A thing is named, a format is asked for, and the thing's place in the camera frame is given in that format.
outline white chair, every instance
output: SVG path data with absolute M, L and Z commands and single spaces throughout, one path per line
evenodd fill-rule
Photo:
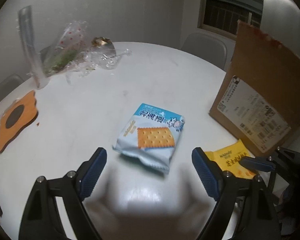
M 202 33 L 191 33 L 186 38 L 181 50 L 202 58 L 221 69 L 225 67 L 227 47 L 217 38 Z
M 3 80 L 0 83 L 0 102 L 22 83 L 22 78 L 16 74 L 8 76 L 5 80 Z

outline metal screw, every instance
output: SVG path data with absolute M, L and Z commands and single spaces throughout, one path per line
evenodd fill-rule
M 257 182 L 263 181 L 263 179 L 261 178 L 260 175 L 254 176 L 254 179 L 255 179 Z
M 73 177 L 75 176 L 75 171 L 69 171 L 69 172 L 67 173 L 67 176 L 68 176 L 69 178 L 73 178 Z
M 223 171 L 223 175 L 229 178 L 232 176 L 232 173 L 230 171 Z
M 46 178 L 44 176 L 40 176 L 37 178 L 37 182 L 41 183 L 45 180 Z

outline window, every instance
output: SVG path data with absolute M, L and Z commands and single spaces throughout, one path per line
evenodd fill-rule
M 198 27 L 235 37 L 238 20 L 260 27 L 263 0 L 202 0 Z

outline white tabletop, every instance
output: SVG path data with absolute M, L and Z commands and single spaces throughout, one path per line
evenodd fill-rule
M 209 218 L 215 201 L 201 184 L 191 152 L 195 147 L 217 150 L 236 141 L 208 115 L 225 72 L 168 47 L 135 42 L 116 42 L 115 47 L 132 51 L 116 69 L 96 69 L 86 77 L 74 73 L 71 85 L 64 74 L 55 75 L 36 90 L 37 119 L 0 154 L 1 225 L 12 239 L 18 238 L 35 179 L 76 170 L 98 147 L 107 150 L 108 161 L 84 205 L 104 240 L 196 239 Z M 0 103 L 0 115 L 33 89 L 29 79 L 10 93 Z M 141 103 L 185 117 L 167 176 L 112 150 Z M 58 206 L 67 236 L 74 239 L 59 198 Z M 224 239 L 232 236 L 235 222 L 233 217 Z

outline cracker package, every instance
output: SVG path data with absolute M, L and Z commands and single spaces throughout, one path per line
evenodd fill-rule
M 231 171 L 237 178 L 252 179 L 256 174 L 239 164 L 242 157 L 252 157 L 241 140 L 215 152 L 204 152 L 222 171 Z
M 141 104 L 121 131 L 113 149 L 168 174 L 170 158 L 184 123 L 185 119 L 179 114 Z

